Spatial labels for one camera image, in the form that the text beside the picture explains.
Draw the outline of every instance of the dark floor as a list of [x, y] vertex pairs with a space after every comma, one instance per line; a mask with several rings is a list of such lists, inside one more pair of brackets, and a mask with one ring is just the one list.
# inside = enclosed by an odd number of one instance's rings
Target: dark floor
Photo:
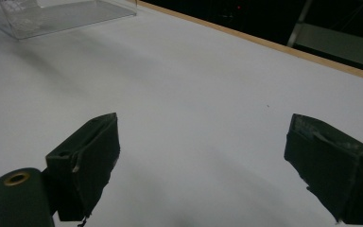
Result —
[[[306, 0], [145, 1], [283, 45], [287, 44], [306, 2]], [[314, 26], [363, 37], [363, 0], [313, 0], [304, 21]], [[327, 55], [323, 57], [363, 69], [361, 64]]]

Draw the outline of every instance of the clear plastic container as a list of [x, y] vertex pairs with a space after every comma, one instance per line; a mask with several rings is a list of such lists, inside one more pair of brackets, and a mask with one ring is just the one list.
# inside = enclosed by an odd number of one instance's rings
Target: clear plastic container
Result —
[[0, 29], [25, 39], [136, 15], [136, 0], [0, 0]]

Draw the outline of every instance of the white table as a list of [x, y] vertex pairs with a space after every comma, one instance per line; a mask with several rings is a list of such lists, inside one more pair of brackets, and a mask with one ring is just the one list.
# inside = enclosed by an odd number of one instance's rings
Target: white table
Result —
[[332, 227], [285, 135], [297, 113], [363, 142], [363, 78], [144, 7], [23, 42], [0, 31], [0, 176], [43, 170], [111, 112], [121, 157], [87, 226]]

